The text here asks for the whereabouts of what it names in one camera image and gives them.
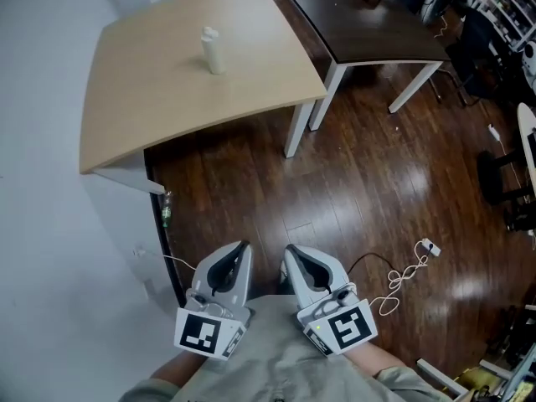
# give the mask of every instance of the white wall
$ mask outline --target white wall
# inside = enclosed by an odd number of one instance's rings
[[[148,194],[78,174],[107,0],[0,0],[0,400],[114,400],[171,358]],[[140,281],[158,291],[148,301]]]

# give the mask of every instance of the person's arm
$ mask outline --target person's arm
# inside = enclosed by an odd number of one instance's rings
[[[344,356],[371,377],[375,377],[380,371],[393,366],[405,366],[399,358],[372,343],[358,345],[348,350]]]
[[[183,351],[178,356],[158,368],[152,379],[163,379],[178,387],[183,387],[203,365],[206,357]]]

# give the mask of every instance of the black chair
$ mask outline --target black chair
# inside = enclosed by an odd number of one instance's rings
[[[498,35],[492,22],[476,9],[467,9],[461,37],[446,47],[452,66],[461,80],[457,84],[454,75],[447,70],[437,70],[447,75],[464,106],[474,106],[481,98],[492,99],[500,96],[500,87],[508,77],[510,49]],[[441,95],[432,78],[429,79],[436,99],[441,103]],[[468,95],[477,97],[467,103],[461,93],[464,88]]]

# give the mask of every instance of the wooden table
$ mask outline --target wooden table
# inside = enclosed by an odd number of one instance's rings
[[[227,71],[212,75],[201,30],[219,30]],[[188,132],[296,106],[294,155],[321,79],[272,0],[166,0],[105,27],[85,97],[80,172],[161,193],[114,162]]]
[[[448,55],[421,21],[397,0],[372,9],[363,0],[292,0],[332,56],[324,85],[309,121],[320,126],[347,67],[368,64],[424,63],[426,66],[389,106],[397,111],[439,68]]]

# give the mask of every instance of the dark hardwood floor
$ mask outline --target dark hardwood floor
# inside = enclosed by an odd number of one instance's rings
[[[288,0],[276,2],[323,78],[329,57],[322,44]],[[450,28],[441,40],[453,36]],[[348,70],[320,129],[306,130],[292,159],[282,153],[292,108],[180,137],[148,156],[155,179],[174,192],[172,253],[196,264],[221,245],[249,240],[259,293],[274,291],[289,242],[316,246],[347,268],[374,251],[403,269],[416,261],[417,240],[435,241],[440,257],[404,284],[398,310],[376,314],[377,343],[407,364],[423,357],[454,376],[483,355],[499,310],[521,302],[536,255],[526,234],[506,232],[503,208],[485,203],[478,188],[477,154],[502,153],[487,124],[508,145],[515,109],[490,101],[463,109],[456,95],[439,105],[423,85],[389,115],[387,105],[419,69]],[[435,78],[442,92],[452,90]],[[513,188],[509,167],[504,174]],[[178,270],[189,287],[192,272]],[[372,300],[388,293],[388,270],[368,257],[350,278]]]

